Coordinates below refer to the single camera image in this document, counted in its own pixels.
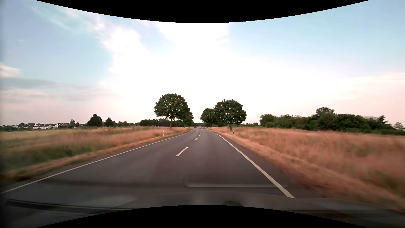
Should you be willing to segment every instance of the sky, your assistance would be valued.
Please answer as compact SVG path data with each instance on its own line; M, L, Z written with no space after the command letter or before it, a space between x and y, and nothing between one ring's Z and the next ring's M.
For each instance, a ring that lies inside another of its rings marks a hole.
M384 115L405 123L405 1L369 0L251 22L188 24L34 0L1 5L0 125L136 123L167 93L194 122L234 99L247 113Z

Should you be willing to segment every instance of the tree canopy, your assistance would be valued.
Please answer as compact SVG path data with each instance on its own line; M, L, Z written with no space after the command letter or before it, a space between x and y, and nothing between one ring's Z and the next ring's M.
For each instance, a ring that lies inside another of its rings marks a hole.
M192 115L185 99L178 94L163 95L154 107L157 117L170 119L170 129L172 128L173 119L187 119Z
M113 126L114 126L114 123L113 123L113 121L111 120L110 117L108 117L108 118L104 121L104 126L105 126L105 127L113 127Z
M102 120L101 117L99 117L97 114L94 114L90 120L87 122L87 126L89 127L101 127L102 126Z
M215 115L214 109L212 108L204 109L204 111L201 114L200 120L209 124L210 128L212 129L212 124L217 122L217 117Z
M217 121L229 124L232 130L232 125L239 125L246 120L246 112L242 107L243 105L234 99L218 102L214 107Z

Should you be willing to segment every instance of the white lane marking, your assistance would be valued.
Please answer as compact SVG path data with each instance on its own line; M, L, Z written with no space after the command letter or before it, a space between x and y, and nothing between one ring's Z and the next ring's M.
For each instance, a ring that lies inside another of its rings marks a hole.
M235 150L237 150L241 155L243 155L252 165L254 165L263 175L267 177L275 186L277 186L287 197L294 198L283 186L281 186L275 179L273 179L270 175L268 175L262 168L260 168L256 163L254 163L250 158L248 158L246 155L244 155L238 148L236 148L234 145L232 145L230 142L228 142L226 139L224 139L222 136L218 135L221 137L223 140L225 140L229 145L231 145Z
M176 157L178 157L181 153L183 153L183 151L185 151L188 147L184 148L178 155L176 155Z
M163 139L163 140L158 141L158 142L162 142L162 141L165 141L165 140L168 140L168 139L172 139L172 138L175 138L175 137ZM51 178L51 177L53 177L53 176L57 176L57 175L59 175L59 174L66 173L66 172L69 172L69 171L71 171L71 170L75 170L75 169L78 169L78 168L80 168L80 167L87 166L87 165L90 165L90 164L93 164L93 163L96 163L96 162L99 162L99 161L108 159L108 158L110 158L110 157L115 157L115 156L124 154L124 153L126 153L126 152L130 152L130 151L133 151L133 150L136 150L136 149L145 147L145 146L149 146L149 145L152 145L152 144L155 144L155 143L158 143L158 142L154 142L154 143L151 143L151 144L148 144L148 145L144 145L144 146L141 146L141 147L138 147L138 148L129 150L129 151L125 151L125 152L122 152L122 153L119 153L119 154L116 154L116 155L113 155L113 156L109 156L109 157L106 157L106 158L103 158L103 159L100 159L100 160L97 160L97 161L94 161L94 162L90 162L90 163L87 163L87 164L84 164L84 165L81 165L81 166L78 166L78 167L75 167L75 168L71 168L71 169L69 169L69 170L65 170L65 171L63 171L63 172L59 172L59 173L57 173L57 174L54 174L54 175L51 175L51 176L47 176L47 177L44 177L44 178L42 178L42 179L39 179L39 180L36 180L36 181L33 181L33 182L29 182L29 183L26 183L26 184L24 184L24 185L20 185L20 186L18 186L18 187L15 187L15 188L12 188L12 189L3 191L3 192L1 192L0 194L6 193L6 192L9 192L9 191L12 191L12 190L16 190L16 189L18 189L18 188L21 188L21 187L24 187L24 186L27 186L27 185L30 185L30 184L33 184L33 183L36 183L36 182L39 182L39 181L43 181L43 180L48 179L48 178Z

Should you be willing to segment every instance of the dry grass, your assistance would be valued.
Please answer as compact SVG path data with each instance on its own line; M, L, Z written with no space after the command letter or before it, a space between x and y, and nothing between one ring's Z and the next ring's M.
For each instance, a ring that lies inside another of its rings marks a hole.
M405 137L213 128L330 197L405 210Z
M1 135L0 141L3 177L15 179L17 176L27 176L27 173L32 177L66 163L92 159L140 142L157 140L163 137L163 130L167 137L185 132L187 128L120 127L6 132Z

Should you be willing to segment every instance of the road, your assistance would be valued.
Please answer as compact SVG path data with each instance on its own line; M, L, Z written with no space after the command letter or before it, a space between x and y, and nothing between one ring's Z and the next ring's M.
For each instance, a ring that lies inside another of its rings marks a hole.
M130 204L148 194L201 189L319 197L254 152L207 129L193 128L126 151L54 171L35 183L20 183L3 196L29 202L110 207ZM52 223L43 213L18 209L10 209L10 213L14 227L29 227L30 219L39 218L47 222L42 225Z

